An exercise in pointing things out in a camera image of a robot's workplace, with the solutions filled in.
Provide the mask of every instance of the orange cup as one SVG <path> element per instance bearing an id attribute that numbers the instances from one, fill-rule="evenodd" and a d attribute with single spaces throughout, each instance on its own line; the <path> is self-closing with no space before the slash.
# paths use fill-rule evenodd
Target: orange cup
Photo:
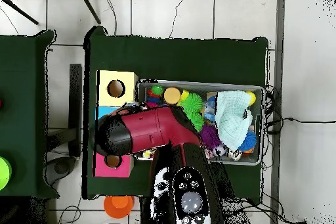
<path id="1" fill-rule="evenodd" d="M 128 216 L 134 206 L 134 196 L 107 196 L 104 200 L 105 212 L 112 218 Z"/>

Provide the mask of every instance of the yellow ball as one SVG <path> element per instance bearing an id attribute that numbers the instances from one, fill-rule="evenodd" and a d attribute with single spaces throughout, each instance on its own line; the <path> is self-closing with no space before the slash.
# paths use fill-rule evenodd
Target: yellow ball
<path id="1" fill-rule="evenodd" d="M 248 91 L 246 93 L 248 93 L 251 96 L 251 100 L 249 101 L 249 106 L 251 106 L 253 103 L 255 103 L 255 99 L 256 99 L 255 94 L 250 92 L 250 91 Z"/>

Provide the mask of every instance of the black tripod leg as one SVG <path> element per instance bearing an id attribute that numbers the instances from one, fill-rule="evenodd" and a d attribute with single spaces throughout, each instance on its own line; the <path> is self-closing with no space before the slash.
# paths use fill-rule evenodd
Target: black tripod leg
<path id="1" fill-rule="evenodd" d="M 97 23 L 100 25 L 101 22 L 100 22 L 100 20 L 99 20 L 99 18 L 98 18 L 98 16 L 97 16 L 95 10 L 92 8 L 92 5 L 90 4 L 89 0 L 84 0 L 84 2 L 85 2 L 85 4 L 87 5 L 87 7 L 89 8 L 89 10 L 91 11 L 91 13 L 92 13 L 94 19 L 95 19 L 95 20 L 97 21 Z"/>
<path id="2" fill-rule="evenodd" d="M 28 14 L 26 14 L 24 11 L 22 11 L 19 7 L 17 7 L 15 4 L 13 4 L 9 0 L 2 0 L 2 2 L 6 3 L 8 6 L 12 7 L 14 10 L 19 12 L 21 15 L 32 21 L 35 25 L 38 25 L 38 21 L 36 21 L 34 18 L 30 17 Z"/>

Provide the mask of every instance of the green object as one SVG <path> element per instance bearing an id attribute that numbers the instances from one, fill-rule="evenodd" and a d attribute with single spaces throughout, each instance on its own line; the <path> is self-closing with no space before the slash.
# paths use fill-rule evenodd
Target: green object
<path id="1" fill-rule="evenodd" d="M 186 113 L 188 119 L 192 122 L 195 129 L 200 132 L 202 130 L 204 124 L 204 118 L 201 116 L 200 113 Z"/>
<path id="2" fill-rule="evenodd" d="M 186 100 L 181 102 L 181 106 L 186 113 L 198 113 L 203 108 L 203 101 L 198 94 L 190 93 Z"/>
<path id="3" fill-rule="evenodd" d="M 139 36 L 106 36 L 101 26 L 93 28 L 90 39 L 90 64 L 85 63 L 90 77 L 89 102 L 84 99 L 88 114 L 84 113 L 88 127 L 95 122 L 96 71 L 120 70 L 134 72 L 139 79 L 165 79 L 263 86 L 265 84 L 265 60 L 267 39 L 253 41 L 214 39 L 154 39 Z M 186 64 L 192 64 L 191 70 Z M 144 195 L 150 188 L 151 163 L 135 160 L 129 178 L 92 177 L 93 148 L 87 150 L 87 194 Z M 226 170 L 235 197 L 260 199 L 261 164 L 257 166 L 218 165 Z"/>
<path id="4" fill-rule="evenodd" d="M 12 175 L 12 167 L 8 160 L 0 156 L 0 190 L 6 187 Z"/>
<path id="5" fill-rule="evenodd" d="M 0 35 L 0 156 L 12 167 L 0 196 L 58 197 L 43 178 L 48 128 L 45 61 L 54 37 L 54 31 L 34 37 Z"/>
<path id="6" fill-rule="evenodd" d="M 164 88 L 161 85 L 153 85 L 151 91 L 155 95 L 162 95 Z"/>

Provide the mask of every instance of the gray plastic bin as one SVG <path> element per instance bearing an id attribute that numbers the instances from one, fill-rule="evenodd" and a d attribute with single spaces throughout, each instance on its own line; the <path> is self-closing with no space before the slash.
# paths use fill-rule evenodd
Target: gray plastic bin
<path id="1" fill-rule="evenodd" d="M 236 164 L 254 166 L 260 163 L 263 155 L 263 125 L 264 125 L 264 104 L 265 104 L 265 90 L 259 86 L 245 86 L 245 85 L 230 85 L 230 84 L 215 84 L 215 83 L 200 83 L 200 82 L 181 82 L 181 81 L 157 81 L 164 88 L 176 87 L 182 90 L 187 90 L 190 93 L 197 93 L 201 96 L 203 101 L 207 100 L 208 92 L 219 91 L 251 91 L 256 96 L 256 101 L 249 109 L 253 116 L 252 124 L 255 126 L 255 133 L 257 135 L 257 144 L 253 153 L 248 157 L 241 157 L 237 162 L 233 161 L 228 156 L 223 156 L 219 160 L 210 160 L 209 162 L 220 162 L 223 164 Z M 156 83 L 149 83 L 146 80 L 140 80 L 137 83 L 138 101 L 143 102 L 146 100 L 147 89 L 150 89 Z"/>

